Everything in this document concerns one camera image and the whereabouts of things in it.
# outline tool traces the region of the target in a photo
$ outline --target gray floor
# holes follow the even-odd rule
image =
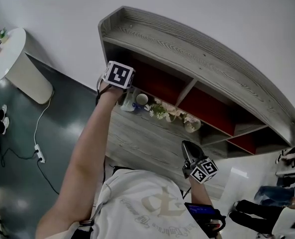
[[[93,109],[95,93],[33,60],[55,89],[51,105],[40,120],[36,140],[46,158],[41,168],[57,191],[73,147]],[[0,108],[8,105],[10,127],[0,135],[2,153],[8,147],[19,156],[34,152],[36,122],[46,105],[39,105],[7,80],[0,81]],[[21,160],[9,153],[0,164],[0,217],[10,238],[32,239],[41,216],[57,198],[37,167],[37,158]]]

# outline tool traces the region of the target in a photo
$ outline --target white t-shirt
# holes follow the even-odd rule
[[[294,223],[295,210],[286,207],[273,227],[272,234],[275,236],[285,236],[286,239],[295,239],[295,229],[291,228]]]
[[[77,227],[75,223],[50,238],[71,238]],[[92,239],[208,239],[186,209],[178,186],[143,170],[118,170],[104,183],[93,229]]]

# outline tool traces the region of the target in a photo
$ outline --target white wall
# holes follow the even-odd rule
[[[295,106],[295,0],[0,0],[0,28],[25,28],[50,65],[95,88],[105,68],[98,22],[121,5],[189,25],[263,72]]]

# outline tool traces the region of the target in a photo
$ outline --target jeans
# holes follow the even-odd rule
[[[262,186],[255,195],[255,199],[267,196],[269,199],[261,201],[263,206],[288,206],[295,196],[295,188],[285,189],[277,186]]]
[[[242,200],[236,206],[237,212],[231,212],[229,217],[239,225],[250,228],[262,234],[272,234],[283,208],[277,206],[261,206]],[[255,214],[262,219],[252,218],[247,214]]]

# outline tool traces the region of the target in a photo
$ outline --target red shelf back panel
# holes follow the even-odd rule
[[[237,145],[238,147],[248,151],[251,154],[256,154],[256,143],[253,133],[244,134],[233,139],[229,139],[229,142]]]
[[[148,64],[132,60],[136,70],[133,86],[165,102],[175,105],[185,82]]]
[[[229,136],[234,134],[235,123],[230,107],[197,88],[191,89],[178,108]]]

